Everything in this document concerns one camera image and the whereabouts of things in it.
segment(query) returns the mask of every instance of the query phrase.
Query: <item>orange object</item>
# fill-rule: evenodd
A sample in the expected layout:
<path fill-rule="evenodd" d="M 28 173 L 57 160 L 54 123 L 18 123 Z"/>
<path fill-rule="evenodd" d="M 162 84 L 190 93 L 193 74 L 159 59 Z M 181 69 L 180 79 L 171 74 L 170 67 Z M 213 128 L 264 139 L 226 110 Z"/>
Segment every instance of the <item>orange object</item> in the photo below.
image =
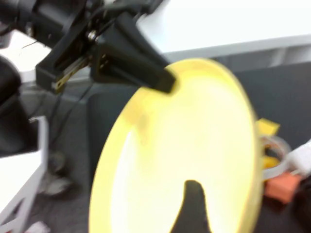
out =
<path fill-rule="evenodd" d="M 281 175 L 269 179 L 265 189 L 265 196 L 274 198 L 286 204 L 292 201 L 302 177 L 284 172 Z"/>

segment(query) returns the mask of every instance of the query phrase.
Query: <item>yellow disc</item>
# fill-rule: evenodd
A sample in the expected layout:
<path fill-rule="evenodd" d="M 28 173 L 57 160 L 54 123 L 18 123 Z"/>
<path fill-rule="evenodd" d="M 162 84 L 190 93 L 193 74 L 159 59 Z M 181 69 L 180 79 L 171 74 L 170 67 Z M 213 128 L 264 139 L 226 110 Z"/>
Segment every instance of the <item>yellow disc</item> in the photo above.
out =
<path fill-rule="evenodd" d="M 115 122 L 94 178 L 90 233 L 169 233 L 184 183 L 205 192 L 213 233 L 251 232 L 262 161 L 250 103 L 236 78 L 201 59 L 167 67 L 170 94 L 140 88 Z"/>

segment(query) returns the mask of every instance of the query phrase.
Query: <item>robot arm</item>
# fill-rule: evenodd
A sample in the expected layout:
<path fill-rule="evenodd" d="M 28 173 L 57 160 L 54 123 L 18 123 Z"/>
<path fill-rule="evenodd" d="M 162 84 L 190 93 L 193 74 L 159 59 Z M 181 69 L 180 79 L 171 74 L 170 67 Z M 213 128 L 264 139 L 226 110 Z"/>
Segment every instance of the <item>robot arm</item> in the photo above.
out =
<path fill-rule="evenodd" d="M 36 83 L 62 91 L 78 70 L 90 66 L 96 82 L 127 82 L 170 92 L 175 78 L 135 26 L 162 0 L 3 0 L 0 35 L 17 29 L 52 48 L 36 66 Z"/>

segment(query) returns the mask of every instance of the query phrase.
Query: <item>tape roll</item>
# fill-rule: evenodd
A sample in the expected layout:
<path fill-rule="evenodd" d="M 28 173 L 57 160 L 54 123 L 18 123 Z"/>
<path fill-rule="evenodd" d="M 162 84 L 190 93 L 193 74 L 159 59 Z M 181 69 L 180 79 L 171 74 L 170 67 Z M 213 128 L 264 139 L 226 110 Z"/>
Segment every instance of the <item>tape roll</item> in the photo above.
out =
<path fill-rule="evenodd" d="M 269 147 L 271 150 L 273 150 L 281 161 L 277 166 L 263 170 L 263 179 L 267 180 L 276 177 L 289 169 L 289 153 L 291 152 L 291 148 L 287 142 L 277 136 L 263 135 L 261 140 L 264 147 Z"/>

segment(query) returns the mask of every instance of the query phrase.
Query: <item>metal screw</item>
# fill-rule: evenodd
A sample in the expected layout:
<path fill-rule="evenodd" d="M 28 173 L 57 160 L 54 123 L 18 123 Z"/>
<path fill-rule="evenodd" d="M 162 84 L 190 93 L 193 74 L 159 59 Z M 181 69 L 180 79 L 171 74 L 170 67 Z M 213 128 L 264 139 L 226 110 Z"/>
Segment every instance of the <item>metal screw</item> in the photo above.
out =
<path fill-rule="evenodd" d="M 94 41 L 95 39 L 96 39 L 96 30 L 92 30 L 88 35 L 87 35 L 87 37 L 88 37 L 88 40 L 89 41 Z"/>

